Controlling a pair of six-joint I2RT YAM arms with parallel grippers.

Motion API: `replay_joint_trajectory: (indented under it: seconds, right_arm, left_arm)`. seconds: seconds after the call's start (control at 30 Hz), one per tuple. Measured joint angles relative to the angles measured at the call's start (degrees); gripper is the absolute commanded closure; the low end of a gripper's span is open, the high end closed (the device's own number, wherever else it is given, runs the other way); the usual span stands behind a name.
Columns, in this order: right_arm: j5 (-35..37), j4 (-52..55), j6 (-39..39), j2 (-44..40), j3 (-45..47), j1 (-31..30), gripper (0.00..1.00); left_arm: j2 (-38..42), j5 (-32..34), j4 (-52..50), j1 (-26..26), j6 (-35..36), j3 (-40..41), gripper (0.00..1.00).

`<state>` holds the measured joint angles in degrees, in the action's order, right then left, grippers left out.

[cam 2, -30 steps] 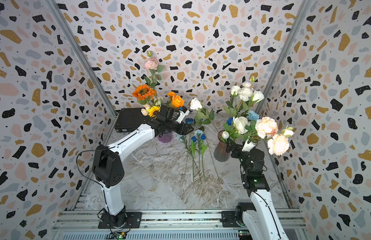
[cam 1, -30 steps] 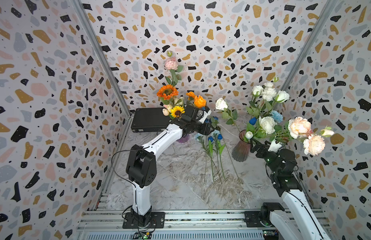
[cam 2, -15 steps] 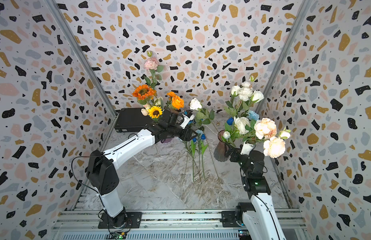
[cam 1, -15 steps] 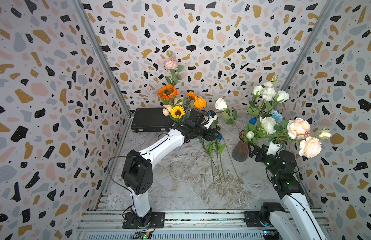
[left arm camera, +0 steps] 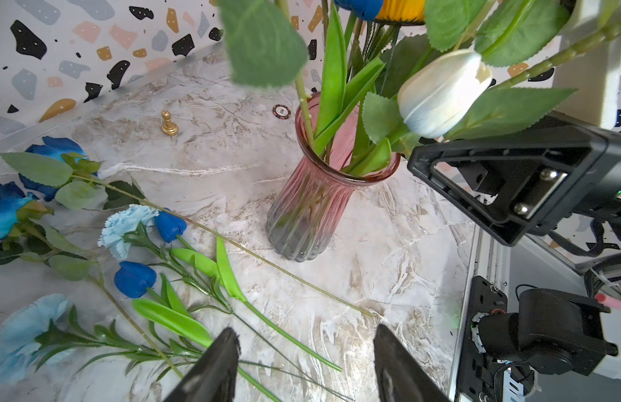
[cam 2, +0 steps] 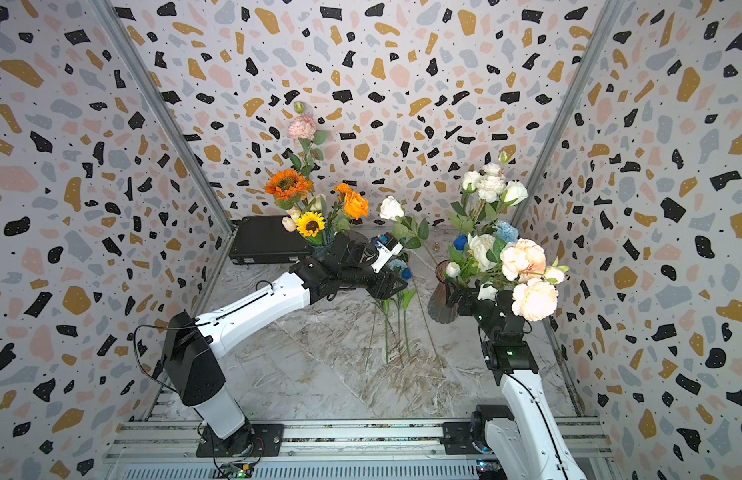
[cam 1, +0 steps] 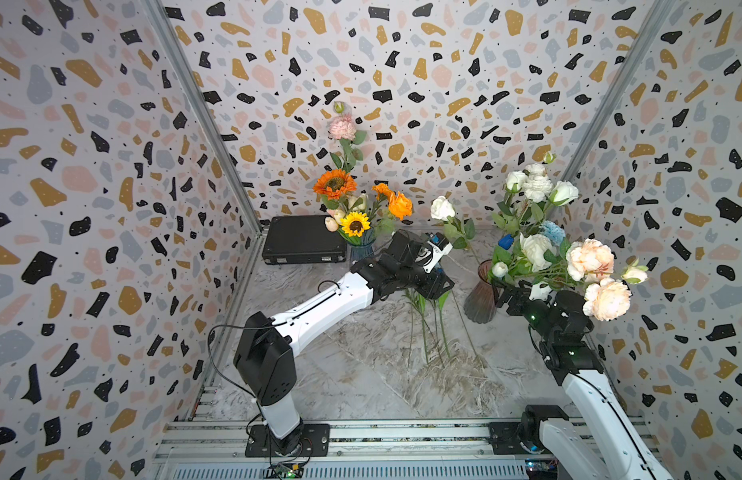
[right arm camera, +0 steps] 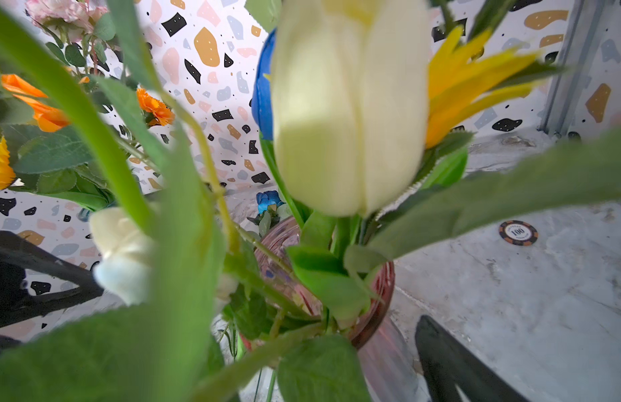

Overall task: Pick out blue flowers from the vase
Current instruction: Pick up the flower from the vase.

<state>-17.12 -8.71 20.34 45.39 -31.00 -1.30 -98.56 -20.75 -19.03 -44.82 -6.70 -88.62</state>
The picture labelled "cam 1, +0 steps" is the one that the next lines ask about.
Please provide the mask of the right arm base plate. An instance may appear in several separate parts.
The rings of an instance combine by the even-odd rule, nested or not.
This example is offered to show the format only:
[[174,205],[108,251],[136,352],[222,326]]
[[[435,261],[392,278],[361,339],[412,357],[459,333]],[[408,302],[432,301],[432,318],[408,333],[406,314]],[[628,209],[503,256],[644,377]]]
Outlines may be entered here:
[[552,453],[555,445],[568,445],[577,440],[573,424],[562,418],[551,418],[530,424],[523,421],[490,422],[489,443],[495,455],[541,455]]

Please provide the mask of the purple ribbed glass vase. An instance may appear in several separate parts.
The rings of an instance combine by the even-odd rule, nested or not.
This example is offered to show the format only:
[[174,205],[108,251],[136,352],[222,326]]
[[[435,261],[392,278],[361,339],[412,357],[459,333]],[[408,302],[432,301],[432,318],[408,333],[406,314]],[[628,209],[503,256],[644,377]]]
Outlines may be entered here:
[[359,245],[350,246],[350,263],[355,264],[363,259],[371,258],[375,255],[375,240],[370,240]]

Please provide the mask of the small blue tulip flower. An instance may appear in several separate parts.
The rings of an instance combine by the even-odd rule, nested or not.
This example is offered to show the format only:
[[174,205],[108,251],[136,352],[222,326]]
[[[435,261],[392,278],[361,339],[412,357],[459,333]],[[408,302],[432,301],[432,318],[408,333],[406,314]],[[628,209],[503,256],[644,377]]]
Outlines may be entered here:
[[445,304],[448,300],[449,292],[446,292],[442,294],[435,302],[435,308],[436,308],[436,320],[439,325],[439,332],[440,337],[442,339],[442,346],[446,353],[446,356],[448,359],[452,358],[450,347],[449,347],[449,340],[447,337],[447,329],[445,327],[445,317],[444,317],[444,310],[445,310]]

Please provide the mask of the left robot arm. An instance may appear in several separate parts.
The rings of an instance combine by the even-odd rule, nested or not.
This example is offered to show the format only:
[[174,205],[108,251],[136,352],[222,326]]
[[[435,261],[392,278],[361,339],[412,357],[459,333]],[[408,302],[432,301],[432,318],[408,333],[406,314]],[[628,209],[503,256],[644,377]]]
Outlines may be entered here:
[[454,286],[440,267],[453,248],[443,233],[423,237],[399,230],[385,249],[354,262],[326,290],[285,312],[274,316],[257,312],[233,327],[241,337],[232,364],[242,379],[234,385],[255,399],[266,422],[265,438],[274,448],[289,453],[304,437],[305,422],[292,396],[296,357],[346,317],[398,291],[439,300]]

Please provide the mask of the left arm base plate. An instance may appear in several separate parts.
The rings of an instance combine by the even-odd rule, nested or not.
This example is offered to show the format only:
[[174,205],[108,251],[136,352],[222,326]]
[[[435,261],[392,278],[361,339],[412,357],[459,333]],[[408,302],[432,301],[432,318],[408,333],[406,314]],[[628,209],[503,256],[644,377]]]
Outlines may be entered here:
[[267,425],[258,424],[250,428],[245,457],[326,457],[330,436],[329,423],[302,422],[283,439],[278,438]]

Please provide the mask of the brown ribbed glass vase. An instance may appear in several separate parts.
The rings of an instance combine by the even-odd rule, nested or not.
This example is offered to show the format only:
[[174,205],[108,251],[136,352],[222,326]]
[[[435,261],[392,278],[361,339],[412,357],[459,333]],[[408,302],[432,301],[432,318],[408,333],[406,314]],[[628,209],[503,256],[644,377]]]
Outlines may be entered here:
[[480,264],[478,268],[479,281],[464,302],[464,313],[470,321],[477,324],[491,322],[497,311],[497,290],[489,281],[492,266],[491,260],[486,260]]

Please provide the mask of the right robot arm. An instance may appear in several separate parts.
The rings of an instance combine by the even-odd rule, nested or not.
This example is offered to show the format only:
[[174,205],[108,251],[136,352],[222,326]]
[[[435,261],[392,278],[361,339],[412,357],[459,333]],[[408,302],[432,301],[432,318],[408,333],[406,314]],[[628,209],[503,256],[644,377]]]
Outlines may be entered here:
[[546,451],[572,479],[670,479],[618,402],[597,354],[584,335],[593,323],[584,314],[585,299],[569,290],[549,300],[530,298],[531,290],[505,287],[496,299],[510,316],[521,316],[538,340],[532,345],[556,383],[579,410],[597,448],[577,434],[559,407],[529,405],[518,430],[530,453]]

